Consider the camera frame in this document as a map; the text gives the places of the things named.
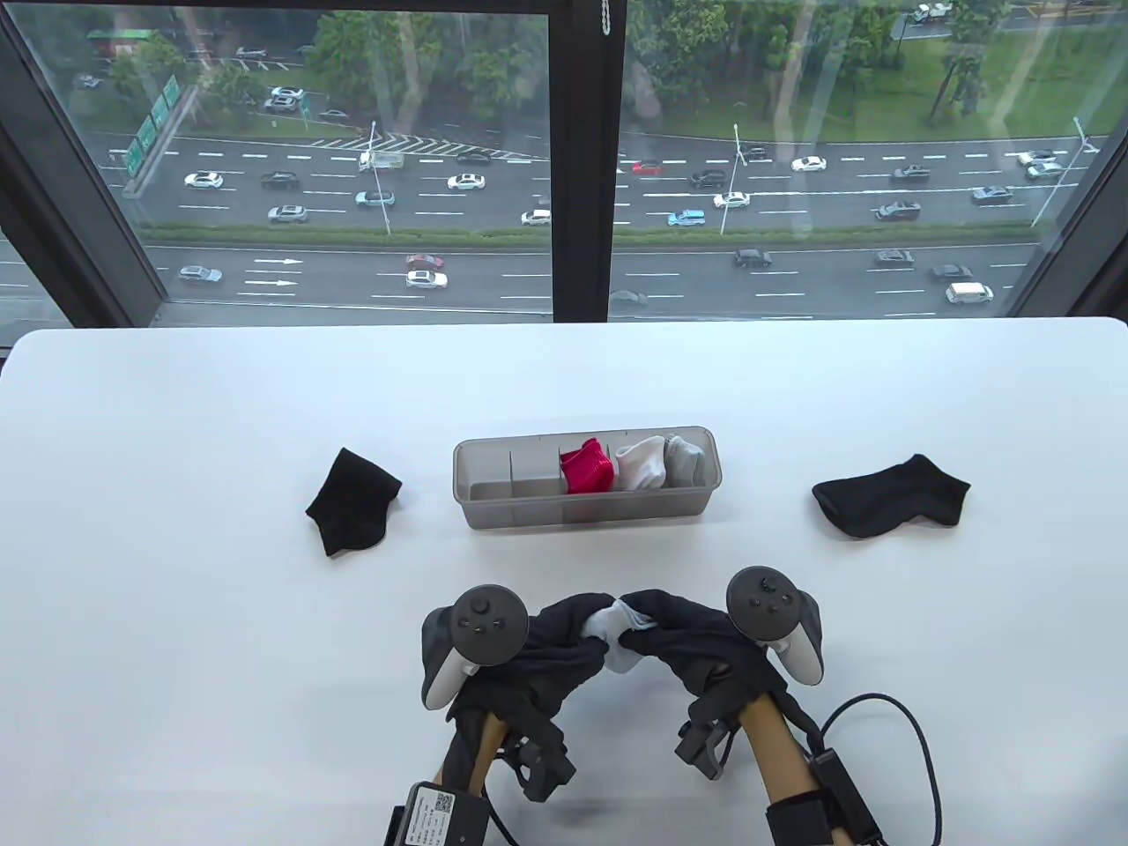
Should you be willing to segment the person's left hand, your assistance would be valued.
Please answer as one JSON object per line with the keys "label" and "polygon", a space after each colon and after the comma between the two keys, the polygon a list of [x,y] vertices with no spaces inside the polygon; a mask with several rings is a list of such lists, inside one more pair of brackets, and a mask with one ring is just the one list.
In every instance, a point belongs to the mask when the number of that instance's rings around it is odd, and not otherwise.
{"label": "person's left hand", "polygon": [[583,636],[594,613],[610,607],[608,593],[580,593],[548,605],[531,617],[525,646],[510,661],[485,666],[464,682],[447,712],[448,722],[481,712],[527,734],[540,731],[581,685],[603,670],[608,643]]}

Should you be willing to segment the person's right hand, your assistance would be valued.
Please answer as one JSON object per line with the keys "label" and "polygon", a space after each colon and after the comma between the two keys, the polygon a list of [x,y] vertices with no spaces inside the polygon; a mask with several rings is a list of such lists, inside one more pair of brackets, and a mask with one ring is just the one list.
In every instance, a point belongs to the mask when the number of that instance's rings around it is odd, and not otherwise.
{"label": "person's right hand", "polygon": [[793,705],[765,649],[737,631],[726,613],[664,590],[641,590],[622,600],[653,625],[622,634],[620,644],[672,669],[694,698],[693,723],[734,721],[764,696],[779,710]]}

